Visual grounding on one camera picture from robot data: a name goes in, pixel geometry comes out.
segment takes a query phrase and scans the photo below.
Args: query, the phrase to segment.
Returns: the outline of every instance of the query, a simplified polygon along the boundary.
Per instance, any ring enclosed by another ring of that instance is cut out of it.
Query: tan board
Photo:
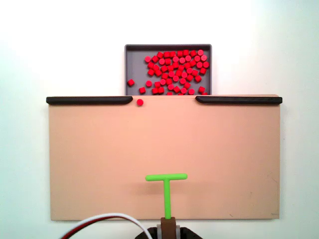
[[[205,105],[195,96],[50,105],[49,134],[52,220],[159,219],[163,185],[145,176],[166,173],[188,174],[171,182],[177,219],[279,218],[279,105]]]

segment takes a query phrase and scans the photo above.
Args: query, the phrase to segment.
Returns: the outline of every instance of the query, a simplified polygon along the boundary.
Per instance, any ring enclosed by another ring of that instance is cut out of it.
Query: white background
[[[0,238],[55,239],[72,226],[50,220],[45,98],[123,95],[127,43],[210,43],[213,94],[284,100],[280,219],[178,223],[205,239],[319,238],[319,1],[310,0],[0,1]],[[140,232],[103,222],[74,238]]]

